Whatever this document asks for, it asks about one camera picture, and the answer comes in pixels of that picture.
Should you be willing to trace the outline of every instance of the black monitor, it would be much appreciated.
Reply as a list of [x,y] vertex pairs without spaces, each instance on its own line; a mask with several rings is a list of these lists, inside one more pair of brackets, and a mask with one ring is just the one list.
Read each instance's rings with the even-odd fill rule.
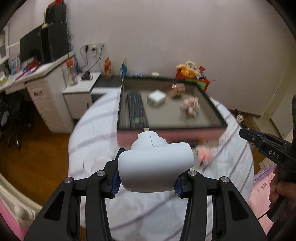
[[41,61],[41,44],[38,32],[41,30],[42,25],[33,29],[20,39],[20,61],[24,61],[34,57]]

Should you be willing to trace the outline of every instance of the figurine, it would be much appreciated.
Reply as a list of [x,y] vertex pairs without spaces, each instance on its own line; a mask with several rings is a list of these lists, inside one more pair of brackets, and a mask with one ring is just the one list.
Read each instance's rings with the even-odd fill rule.
[[181,74],[187,78],[199,78],[200,71],[195,71],[196,65],[193,61],[187,61],[185,64],[179,64],[177,69],[181,70]]
[[181,109],[185,110],[190,116],[196,117],[196,112],[199,107],[198,98],[191,96],[189,99],[184,99]]
[[170,83],[167,86],[167,94],[174,98],[180,97],[185,93],[185,85],[183,83]]
[[210,148],[205,145],[197,145],[193,151],[193,154],[200,159],[201,165],[207,165],[213,159]]
[[111,70],[112,70],[112,65],[111,65],[111,61],[110,61],[110,58],[108,57],[106,60],[105,60],[105,63],[104,63],[104,76],[107,78],[107,79],[110,79],[112,74],[111,74]]

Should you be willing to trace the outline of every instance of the black speaker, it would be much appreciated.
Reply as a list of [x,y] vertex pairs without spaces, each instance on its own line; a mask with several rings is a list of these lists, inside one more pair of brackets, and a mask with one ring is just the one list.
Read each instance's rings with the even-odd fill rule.
[[52,23],[38,33],[41,45],[42,62],[56,61],[69,52],[67,24]]
[[66,13],[67,7],[64,3],[48,7],[45,14],[45,23],[65,22]]

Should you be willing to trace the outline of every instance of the hand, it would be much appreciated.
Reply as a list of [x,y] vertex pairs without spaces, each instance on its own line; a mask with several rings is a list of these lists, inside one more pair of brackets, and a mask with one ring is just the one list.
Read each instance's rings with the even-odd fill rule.
[[269,201],[275,203],[279,195],[296,201],[296,183],[279,182],[279,169],[279,166],[276,166],[274,169],[275,176],[270,183]]

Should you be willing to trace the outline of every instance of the striped bedsheet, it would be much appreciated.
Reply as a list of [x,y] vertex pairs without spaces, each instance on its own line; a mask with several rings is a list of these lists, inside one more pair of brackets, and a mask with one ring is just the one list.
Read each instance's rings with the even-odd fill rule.
[[[114,158],[119,147],[116,141],[120,89],[98,99],[75,126],[69,140],[69,176],[86,178],[85,158],[98,152],[110,152]],[[249,200],[254,168],[248,142],[239,136],[240,126],[234,116],[211,98],[226,120],[228,127],[213,148],[214,160],[205,167],[194,166],[206,177],[228,176],[246,201]],[[208,197],[206,240],[212,236],[212,200]],[[132,193],[122,186],[114,199],[106,199],[110,230],[118,241],[177,241],[180,239],[187,199],[179,199],[174,191],[162,193]],[[81,199],[81,226],[85,226],[85,198]]]

